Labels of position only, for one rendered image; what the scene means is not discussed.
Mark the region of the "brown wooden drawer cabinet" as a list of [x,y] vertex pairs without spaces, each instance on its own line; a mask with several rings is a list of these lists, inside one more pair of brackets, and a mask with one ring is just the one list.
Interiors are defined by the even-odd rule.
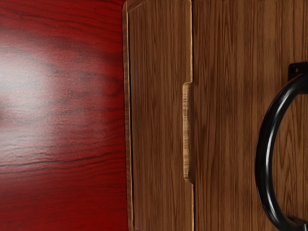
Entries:
[[277,231],[255,184],[264,115],[308,61],[308,0],[126,0],[129,231]]

